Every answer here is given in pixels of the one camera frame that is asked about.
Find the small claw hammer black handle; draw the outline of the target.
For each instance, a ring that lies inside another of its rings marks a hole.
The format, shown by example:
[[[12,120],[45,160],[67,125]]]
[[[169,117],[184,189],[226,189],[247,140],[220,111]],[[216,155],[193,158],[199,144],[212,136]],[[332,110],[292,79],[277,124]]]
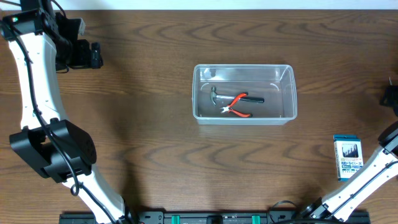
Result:
[[[216,105],[216,99],[220,100],[233,100],[235,99],[235,96],[229,96],[229,95],[219,95],[216,92],[216,87],[212,86],[211,87],[211,93],[210,93],[210,98],[213,103],[213,105]],[[263,98],[256,98],[256,97],[251,97],[251,96],[243,96],[241,97],[242,101],[247,101],[247,102],[252,102],[252,103],[263,103],[264,99]]]

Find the red handled pliers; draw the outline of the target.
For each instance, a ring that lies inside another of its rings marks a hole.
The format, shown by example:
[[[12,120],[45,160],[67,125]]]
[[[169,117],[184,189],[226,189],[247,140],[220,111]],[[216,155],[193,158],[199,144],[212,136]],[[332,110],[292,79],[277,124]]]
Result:
[[[230,103],[230,104],[228,104],[227,106],[224,106],[224,107],[222,107],[222,108],[220,108],[220,113],[234,113],[235,115],[237,115],[237,116],[239,116],[239,117],[242,117],[242,118],[250,118],[250,117],[252,117],[252,114],[251,113],[241,113],[241,112],[239,112],[239,111],[236,111],[236,110],[234,110],[233,109],[233,106],[241,99],[241,98],[243,98],[244,96],[247,96],[248,94],[247,93],[240,93],[238,96],[236,96],[235,98],[234,98],[234,100]]]

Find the blue white screwdriver set box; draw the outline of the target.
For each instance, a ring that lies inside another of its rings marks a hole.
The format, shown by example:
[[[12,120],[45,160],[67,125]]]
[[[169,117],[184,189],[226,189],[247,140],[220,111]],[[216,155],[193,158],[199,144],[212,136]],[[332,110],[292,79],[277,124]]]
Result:
[[[357,135],[333,136],[337,179],[346,182],[364,165],[361,140]]]

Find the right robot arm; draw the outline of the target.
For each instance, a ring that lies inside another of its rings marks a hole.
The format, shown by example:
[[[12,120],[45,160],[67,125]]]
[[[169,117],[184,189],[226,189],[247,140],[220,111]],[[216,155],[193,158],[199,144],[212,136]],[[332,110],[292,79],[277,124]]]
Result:
[[[345,222],[358,205],[397,176],[397,123],[380,134],[379,146],[367,162],[357,136],[336,134],[333,142],[338,180],[344,184],[302,210],[299,218]]]

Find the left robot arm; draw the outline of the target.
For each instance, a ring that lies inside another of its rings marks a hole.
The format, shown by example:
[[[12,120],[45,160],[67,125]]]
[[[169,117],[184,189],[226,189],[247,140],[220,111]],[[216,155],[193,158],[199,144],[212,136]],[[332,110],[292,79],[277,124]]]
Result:
[[[100,174],[91,136],[69,120],[63,107],[58,74],[99,69],[103,58],[100,44],[83,38],[84,20],[54,11],[56,5],[22,0],[19,13],[1,19],[22,95],[21,130],[10,135],[10,145],[41,177],[80,197],[96,223],[136,223],[123,197]]]

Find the clear plastic container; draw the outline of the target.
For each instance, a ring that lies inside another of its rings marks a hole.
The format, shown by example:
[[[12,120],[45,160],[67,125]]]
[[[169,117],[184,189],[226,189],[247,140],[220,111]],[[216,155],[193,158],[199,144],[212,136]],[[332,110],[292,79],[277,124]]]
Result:
[[[263,103],[239,100],[233,109],[251,113],[242,118],[234,113],[220,113],[220,108],[233,100],[216,99],[214,106],[211,88],[219,95],[263,98]],[[284,125],[298,114],[294,70],[290,65],[272,64],[199,64],[193,69],[193,117],[198,124],[207,125]]]

